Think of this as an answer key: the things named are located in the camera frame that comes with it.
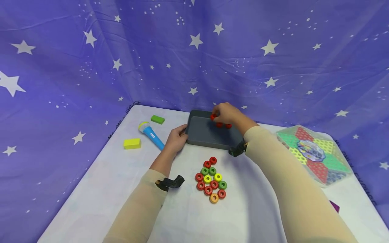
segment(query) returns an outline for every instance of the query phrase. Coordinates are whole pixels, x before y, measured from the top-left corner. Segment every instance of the wooden block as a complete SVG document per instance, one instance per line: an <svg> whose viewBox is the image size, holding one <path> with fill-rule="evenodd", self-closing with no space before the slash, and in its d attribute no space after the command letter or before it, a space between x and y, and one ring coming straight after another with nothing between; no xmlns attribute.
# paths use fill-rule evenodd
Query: wooden block
<svg viewBox="0 0 389 243"><path fill-rule="evenodd" d="M156 122L156 123L159 123L159 124L163 124L164 121L165 121L165 118L162 118L162 117L153 115L153 116L151 117L151 121Z"/></svg>
<svg viewBox="0 0 389 243"><path fill-rule="evenodd" d="M140 149L141 145L140 138L126 139L123 143L124 149Z"/></svg>

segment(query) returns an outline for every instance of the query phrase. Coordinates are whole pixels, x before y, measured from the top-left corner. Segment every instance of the plastic tray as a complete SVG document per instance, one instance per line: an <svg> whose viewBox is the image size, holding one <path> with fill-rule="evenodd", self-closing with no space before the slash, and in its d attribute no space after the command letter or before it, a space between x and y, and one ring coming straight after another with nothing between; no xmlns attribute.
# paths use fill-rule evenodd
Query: plastic tray
<svg viewBox="0 0 389 243"><path fill-rule="evenodd" d="M204 147L225 149L236 147L243 137L240 132L232 126L227 129L216 127L215 122L211 121L211 112L204 110L192 110L189 114L188 127L188 144L199 145Z"/></svg>

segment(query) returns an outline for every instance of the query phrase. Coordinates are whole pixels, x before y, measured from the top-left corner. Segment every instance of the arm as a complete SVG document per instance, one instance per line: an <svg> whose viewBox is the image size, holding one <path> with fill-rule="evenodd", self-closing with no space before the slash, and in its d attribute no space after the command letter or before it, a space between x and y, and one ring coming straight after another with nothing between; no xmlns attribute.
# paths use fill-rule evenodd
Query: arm
<svg viewBox="0 0 389 243"><path fill-rule="evenodd" d="M273 187L290 243L354 243L347 225L301 163L268 130L230 104L215 106L216 122L233 124L248 143L246 155Z"/></svg>
<svg viewBox="0 0 389 243"><path fill-rule="evenodd" d="M171 131L165 148L120 209L103 243L147 242L167 195L155 182L169 176L173 159L187 139L185 128L186 124Z"/></svg>

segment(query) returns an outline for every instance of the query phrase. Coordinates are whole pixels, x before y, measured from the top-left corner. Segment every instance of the table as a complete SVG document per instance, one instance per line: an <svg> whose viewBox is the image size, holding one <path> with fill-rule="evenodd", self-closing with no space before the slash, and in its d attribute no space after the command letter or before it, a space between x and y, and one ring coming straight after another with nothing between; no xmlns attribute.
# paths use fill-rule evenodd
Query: table
<svg viewBox="0 0 389 243"><path fill-rule="evenodd" d="M39 243L103 240L122 205L159 154L157 147L137 131L140 121L149 121L152 115L165 118L162 125L151 122L162 141L189 117L187 112L134 106ZM272 132L283 128L260 125ZM124 139L131 138L141 138L142 148L124 150ZM196 189L194 179L211 156L217 157L216 169L228 183L226 198L215 205ZM185 182L179 189L169 191L149 243L286 242L275 193L260 168L245 155L233 158L226 150L186 144L174 160L170 177L178 174ZM387 227L355 176L323 191L340 206L340 216L360 243L389 241Z"/></svg>

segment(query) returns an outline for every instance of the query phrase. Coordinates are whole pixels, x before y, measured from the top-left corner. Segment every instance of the purple object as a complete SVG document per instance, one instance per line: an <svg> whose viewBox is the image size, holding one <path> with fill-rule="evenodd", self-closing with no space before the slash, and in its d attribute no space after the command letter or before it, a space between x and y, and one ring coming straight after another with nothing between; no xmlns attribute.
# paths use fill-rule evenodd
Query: purple object
<svg viewBox="0 0 389 243"><path fill-rule="evenodd" d="M159 2L2 1L1 242L39 239L139 103L328 133L389 223L388 3Z"/></svg>
<svg viewBox="0 0 389 243"><path fill-rule="evenodd" d="M336 204L336 203L334 203L333 201L329 201L331 204L332 204L332 206L334 207L334 209L339 213L339 209L340 209L340 207Z"/></svg>

